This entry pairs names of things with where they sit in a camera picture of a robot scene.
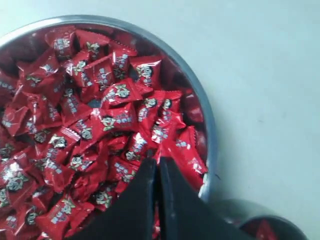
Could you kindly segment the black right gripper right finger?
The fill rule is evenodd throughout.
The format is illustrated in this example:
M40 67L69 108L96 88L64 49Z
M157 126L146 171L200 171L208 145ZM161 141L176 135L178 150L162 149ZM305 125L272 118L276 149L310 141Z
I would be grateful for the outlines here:
M227 223L198 197L171 157L159 163L159 203L162 240L251 240Z

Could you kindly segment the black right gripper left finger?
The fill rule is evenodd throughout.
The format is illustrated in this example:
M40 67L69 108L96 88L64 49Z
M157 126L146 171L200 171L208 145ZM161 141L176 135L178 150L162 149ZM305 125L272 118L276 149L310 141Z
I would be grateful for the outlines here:
M157 164L147 158L120 197L70 240L151 240Z

